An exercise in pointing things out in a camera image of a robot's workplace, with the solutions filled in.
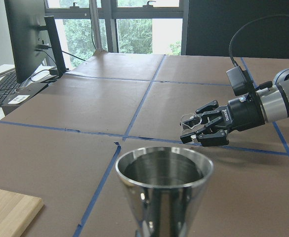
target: blue tape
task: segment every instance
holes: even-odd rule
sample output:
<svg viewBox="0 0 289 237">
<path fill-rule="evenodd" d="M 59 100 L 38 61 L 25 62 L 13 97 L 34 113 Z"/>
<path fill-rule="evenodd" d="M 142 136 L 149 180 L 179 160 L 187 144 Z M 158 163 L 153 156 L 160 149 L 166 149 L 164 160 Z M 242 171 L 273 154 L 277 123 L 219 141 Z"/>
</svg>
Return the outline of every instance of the blue tape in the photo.
<svg viewBox="0 0 289 237">
<path fill-rule="evenodd" d="M 250 78 L 252 79 L 254 86 L 257 87 L 257 85 L 256 85 L 256 83 L 254 81 L 254 78 L 253 78 L 252 74 L 250 73 L 244 58 L 241 58 L 241 61 L 242 61 L 243 65 L 244 65 L 245 69 L 247 70 Z M 273 122 L 273 126 L 274 126 L 274 128 L 275 128 L 275 130 L 276 130 L 276 132 L 277 132 L 277 134 L 278 134 L 278 136 L 279 136 L 279 138 L 280 138 L 280 140 L 281 140 L 286 152 L 287 152 L 286 155 L 289 157 L 289 146 L 288 146 L 288 144 L 287 144 L 282 132 L 280 131 L 280 129 L 278 128 L 278 126 L 277 126 L 277 124 L 275 122 Z"/>
<path fill-rule="evenodd" d="M 145 80 L 145 79 L 127 79 L 127 78 L 105 78 L 105 77 L 89 77 L 89 76 L 84 76 L 80 74 L 75 74 L 75 73 L 67 73 L 72 76 L 77 76 L 80 78 L 88 78 L 88 79 L 109 79 L 109 80 L 131 80 L 131 81 L 150 81 L 150 80 Z"/>
<path fill-rule="evenodd" d="M 181 141 L 160 139 L 160 138 L 150 138 L 150 137 L 141 137 L 141 136 L 125 136 L 125 135 L 121 135 L 121 134 L 106 133 L 106 132 L 87 132 L 87 131 L 80 131 L 80 130 L 75 130 L 75 129 L 39 126 L 39 125 L 31 125 L 31 124 L 24 124 L 24 123 L 17 123 L 17 122 L 0 121 L 0 123 L 17 125 L 17 126 L 24 126 L 24 127 L 34 127 L 34 128 L 48 129 L 48 130 L 57 130 L 57 131 L 65 131 L 65 132 L 76 132 L 76 133 L 89 134 L 89 135 L 120 137 L 120 138 L 125 138 L 125 139 L 165 142 L 165 143 L 174 143 L 174 144 L 181 144 L 181 145 L 183 144 Z M 189 143 L 189 145 L 191 145 L 191 146 L 201 146 L 200 143 Z M 288 155 L 288 153 L 285 153 L 285 152 L 275 152 L 275 151 L 266 151 L 266 150 L 258 150 L 258 149 L 251 149 L 251 148 L 242 148 L 242 147 L 231 147 L 231 146 L 221 146 L 221 147 L 222 148 L 226 148 L 226 149 L 246 151 L 246 152 L 257 152 L 257 153 L 265 153 L 265 154 L 273 154 L 273 155 L 281 155 L 281 156 L 287 156 Z"/>
<path fill-rule="evenodd" d="M 100 183 L 99 183 L 99 185 L 98 185 L 98 187 L 97 187 L 97 189 L 93 195 L 93 197 L 91 198 L 89 205 L 88 205 L 88 207 L 87 207 L 87 209 L 86 209 L 86 211 L 85 211 L 85 213 L 81 219 L 81 223 L 78 224 L 78 226 L 77 226 L 77 228 L 73 234 L 73 237 L 79 237 L 80 236 L 80 234 L 81 234 L 81 232 L 82 232 L 82 230 L 86 224 L 86 221 L 88 220 L 88 217 L 91 214 L 91 212 L 92 212 L 92 210 L 93 210 L 93 208 L 97 202 L 97 199 L 98 199 L 98 197 L 99 197 L 99 195 L 100 195 L 100 193 L 101 193 L 101 191 L 102 191 L 102 189 L 103 189 L 103 187 L 107 181 L 107 178 L 110 174 L 110 171 L 113 168 L 113 166 L 114 166 L 114 164 L 118 158 L 118 155 L 121 151 L 121 146 L 120 146 L 119 142 L 115 142 L 115 144 L 117 145 L 116 152 L 115 152 L 113 158 L 111 159 L 111 161 L 110 161 L 110 163 L 109 163 L 109 165 L 108 165 L 108 167 L 107 167 L 107 169 L 106 169 L 106 171 L 105 171 L 105 173 L 104 173 L 104 175 L 103 175 L 103 177 L 102 177 L 102 179 L 101 179 L 101 181 L 100 181 Z"/>
<path fill-rule="evenodd" d="M 130 122 L 129 126 L 128 126 L 128 128 L 126 129 L 126 131 L 125 131 L 125 133 L 124 133 L 123 141 L 125 141 L 125 140 L 126 140 L 126 137 L 129 135 L 129 133 L 130 133 L 130 131 L 131 131 L 131 129 L 132 129 L 132 126 L 133 126 L 133 124 L 134 124 L 134 122 L 135 122 L 135 120 L 136 120 L 136 118 L 137 118 L 137 116 L 138 116 L 138 114 L 139 114 L 139 112 L 140 112 L 143 104 L 144 104 L 144 101 L 145 101 L 146 97 L 147 97 L 148 94 L 149 94 L 149 91 L 150 91 L 150 89 L 151 89 L 151 87 L 152 87 L 152 85 L 153 85 L 153 81 L 155 80 L 157 74 L 159 73 L 160 68 L 161 68 L 162 63 L 163 63 L 164 60 L 165 60 L 165 55 L 163 56 L 163 58 L 162 58 L 162 60 L 161 60 L 161 62 L 160 62 L 160 64 L 159 64 L 158 68 L 156 69 L 156 71 L 155 71 L 155 73 L 154 73 L 154 75 L 153 75 L 153 77 L 152 77 L 152 80 L 151 80 L 148 88 L 146 89 L 146 91 L 145 91 L 145 93 L 144 93 L 144 95 L 143 95 L 143 97 L 142 97 L 142 100 L 141 100 L 138 108 L 136 109 L 136 111 L 135 111 L 135 113 L 134 113 L 134 115 L 133 115 L 133 117 L 132 117 L 132 119 L 131 119 L 131 122 Z"/>
<path fill-rule="evenodd" d="M 288 146 L 288 144 L 287 144 L 282 132 L 280 131 L 278 125 L 275 122 L 273 122 L 273 126 L 274 126 L 275 130 L 277 131 L 277 134 L 278 134 L 280 140 L 283 143 L 283 146 L 284 146 L 284 148 L 285 148 L 285 150 L 287 152 L 287 155 L 289 156 L 289 146 Z"/>
<path fill-rule="evenodd" d="M 164 80 L 155 80 L 155 83 L 174 83 L 174 84 L 188 84 L 188 85 L 219 85 L 219 86 L 229 86 L 230 84 L 218 84 L 218 83 L 203 83 L 203 82 L 187 82 L 187 81 L 164 81 Z"/>
</svg>

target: cup rim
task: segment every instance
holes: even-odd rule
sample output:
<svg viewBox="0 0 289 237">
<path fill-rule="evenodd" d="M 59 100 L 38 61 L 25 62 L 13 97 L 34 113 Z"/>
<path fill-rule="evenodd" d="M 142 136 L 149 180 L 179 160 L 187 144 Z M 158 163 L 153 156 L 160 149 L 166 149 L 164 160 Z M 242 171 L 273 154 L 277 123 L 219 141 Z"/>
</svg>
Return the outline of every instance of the cup rim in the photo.
<svg viewBox="0 0 289 237">
<path fill-rule="evenodd" d="M 172 148 L 176 148 L 176 149 L 181 149 L 181 150 L 185 150 L 187 152 L 191 152 L 191 153 L 195 153 L 198 154 L 199 156 L 201 156 L 203 159 L 207 160 L 207 162 L 209 163 L 209 172 L 203 176 L 203 178 L 198 179 L 194 182 L 190 182 L 190 183 L 185 183 L 185 184 L 179 184 L 179 185 L 152 185 L 152 184 L 147 184 L 147 183 L 142 183 L 142 182 L 138 182 L 135 181 L 133 179 L 130 179 L 128 177 L 126 177 L 124 174 L 122 174 L 122 172 L 119 170 L 119 161 L 121 159 L 123 159 L 124 157 L 126 157 L 127 155 L 129 155 L 130 153 L 134 153 L 136 151 L 139 150 L 143 150 L 143 149 L 153 149 L 153 148 L 160 148 L 160 149 L 172 149 Z M 206 181 L 208 181 L 208 179 L 210 178 L 210 176 L 213 173 L 213 162 L 204 154 L 196 152 L 194 150 L 188 149 L 188 148 L 183 148 L 183 147 L 142 147 L 142 148 L 138 148 L 138 149 L 134 149 L 132 151 L 126 152 L 123 155 L 121 155 L 117 160 L 116 160 L 116 164 L 115 164 L 115 168 L 116 168 L 116 172 L 118 173 L 120 179 L 122 179 L 122 181 L 124 183 L 128 183 L 129 186 L 142 186 L 144 188 L 154 188 L 154 189 L 165 189 L 165 190 L 169 190 L 169 189 L 180 189 L 180 188 L 189 188 L 189 187 L 196 187 L 196 186 L 201 186 L 202 184 L 204 184 Z"/>
</svg>

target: window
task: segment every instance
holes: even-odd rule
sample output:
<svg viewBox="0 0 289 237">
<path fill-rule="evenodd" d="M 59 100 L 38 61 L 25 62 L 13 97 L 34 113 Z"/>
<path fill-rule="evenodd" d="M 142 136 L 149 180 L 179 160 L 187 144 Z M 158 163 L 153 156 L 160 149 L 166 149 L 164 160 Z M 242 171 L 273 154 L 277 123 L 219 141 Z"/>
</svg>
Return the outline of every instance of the window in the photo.
<svg viewBox="0 0 289 237">
<path fill-rule="evenodd" d="M 117 0 L 117 7 L 142 7 L 147 0 Z M 179 0 L 155 0 L 150 2 L 154 7 L 179 7 Z"/>
<path fill-rule="evenodd" d="M 89 0 L 47 0 L 49 8 L 68 8 L 73 6 L 73 2 L 79 7 L 89 7 Z M 101 0 L 97 0 L 97 7 L 101 7 Z"/>
<path fill-rule="evenodd" d="M 102 48 L 109 52 L 179 55 L 186 47 L 187 0 L 97 0 Z M 89 58 L 95 51 L 89 0 L 45 0 L 64 51 Z M 81 63 L 65 56 L 70 68 Z"/>
<path fill-rule="evenodd" d="M 180 55 L 182 19 L 117 19 L 121 53 Z"/>
</svg>

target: window frame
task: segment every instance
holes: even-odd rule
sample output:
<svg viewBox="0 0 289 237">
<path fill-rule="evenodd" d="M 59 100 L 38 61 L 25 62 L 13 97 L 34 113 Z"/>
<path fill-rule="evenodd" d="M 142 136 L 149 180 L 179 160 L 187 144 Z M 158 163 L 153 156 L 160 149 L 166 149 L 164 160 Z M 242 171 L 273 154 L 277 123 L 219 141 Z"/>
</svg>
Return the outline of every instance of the window frame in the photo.
<svg viewBox="0 0 289 237">
<path fill-rule="evenodd" d="M 47 0 L 44 3 L 45 14 L 54 15 L 55 19 L 90 19 L 88 7 L 49 8 Z M 117 7 L 117 0 L 101 0 L 101 6 L 97 8 L 98 18 L 105 20 L 109 52 L 119 52 L 116 19 L 182 18 L 181 55 L 185 55 L 189 0 L 180 0 L 179 7 Z"/>
</svg>

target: silver metal cup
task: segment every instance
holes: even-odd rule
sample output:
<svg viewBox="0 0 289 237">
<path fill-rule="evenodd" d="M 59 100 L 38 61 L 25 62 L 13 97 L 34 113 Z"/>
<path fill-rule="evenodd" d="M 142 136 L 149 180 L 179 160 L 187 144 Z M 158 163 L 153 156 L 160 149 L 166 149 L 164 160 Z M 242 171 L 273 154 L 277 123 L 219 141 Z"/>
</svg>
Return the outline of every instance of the silver metal cup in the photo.
<svg viewBox="0 0 289 237">
<path fill-rule="evenodd" d="M 122 155 L 116 171 L 141 237 L 186 237 L 213 164 L 185 148 L 140 148 Z"/>
</svg>

